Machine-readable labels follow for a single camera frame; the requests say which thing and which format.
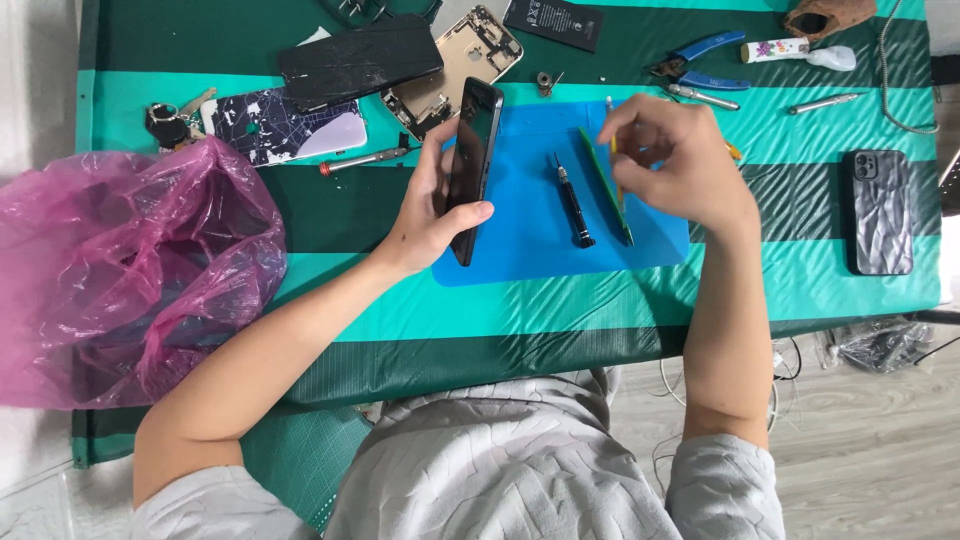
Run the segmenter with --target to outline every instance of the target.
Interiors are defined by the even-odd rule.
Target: black smartphone
[[[496,127],[503,109],[503,90],[474,77],[464,83],[464,100],[460,107],[457,144],[453,152],[450,187],[446,210],[483,200],[487,174],[493,157]],[[453,255],[461,266],[470,266],[477,228],[458,233],[450,242]]]
[[[280,51],[276,61],[287,94],[302,112],[373,94],[444,68],[430,25],[416,13]]]
[[[854,150],[843,158],[847,266],[862,276],[913,271],[906,156],[895,150]]]

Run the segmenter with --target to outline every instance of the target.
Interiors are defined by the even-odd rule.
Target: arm
[[[450,164],[441,146],[456,131],[451,120],[427,134],[399,217],[369,257],[239,332],[150,409],[136,432],[134,507],[190,473],[242,465],[239,438],[330,342],[396,282],[432,264],[456,233],[492,215],[481,202],[437,218],[432,200],[445,193]]]
[[[610,114],[598,141],[614,134],[617,183],[708,231],[684,345],[684,439],[727,433],[766,448],[773,360],[756,201],[707,106],[638,94]]]

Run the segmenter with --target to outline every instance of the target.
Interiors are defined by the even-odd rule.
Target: sleeve
[[[298,518],[238,466],[210,467],[177,479],[133,513],[131,540],[313,540]]]
[[[769,452],[732,435],[684,441],[673,458],[666,509],[684,540],[786,537]]]

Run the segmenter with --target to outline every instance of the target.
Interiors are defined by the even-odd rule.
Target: blue silicone mat
[[[480,226],[473,260],[462,267],[447,248],[433,265],[443,286],[514,282],[613,272],[683,262],[689,250],[685,219],[654,210],[627,195],[627,222],[635,246],[626,244],[602,181],[578,128],[591,139],[603,125],[603,102],[505,108],[497,131],[486,200],[493,217]],[[594,145],[610,177],[608,150]],[[557,178],[556,152],[573,183],[596,245],[581,249]]]

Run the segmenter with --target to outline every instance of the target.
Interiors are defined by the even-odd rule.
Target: hand
[[[613,180],[643,202],[714,233],[758,226],[754,196],[708,106],[635,94],[608,115],[597,142],[607,144],[614,134]],[[650,170],[661,160],[660,169]]]
[[[446,152],[441,149],[457,134],[458,124],[458,118],[451,118],[426,134],[400,214],[390,233],[371,254],[371,258],[395,269],[398,279],[433,264],[454,235],[480,225],[493,215],[493,205],[486,201],[460,205],[444,213],[449,191],[447,175],[454,149],[447,148]]]

